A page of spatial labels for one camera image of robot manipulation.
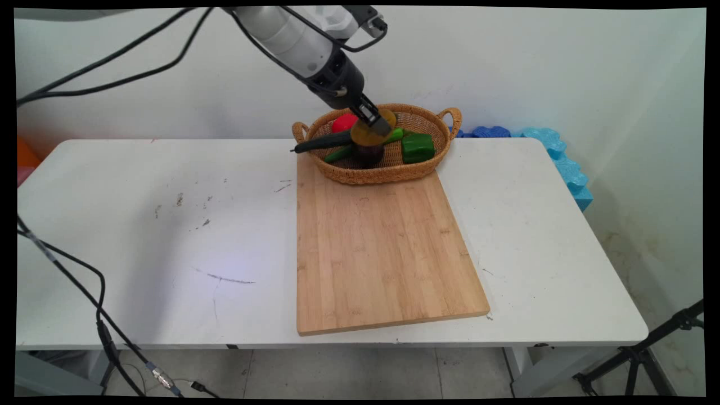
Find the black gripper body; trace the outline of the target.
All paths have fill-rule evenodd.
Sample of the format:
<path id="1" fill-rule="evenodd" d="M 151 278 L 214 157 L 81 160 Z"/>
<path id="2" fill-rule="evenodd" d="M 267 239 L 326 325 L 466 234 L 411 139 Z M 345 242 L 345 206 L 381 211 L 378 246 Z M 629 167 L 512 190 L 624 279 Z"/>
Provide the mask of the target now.
<path id="1" fill-rule="evenodd" d="M 365 79 L 344 51 L 331 51 L 307 63 L 308 89 L 334 110 L 362 105 Z"/>

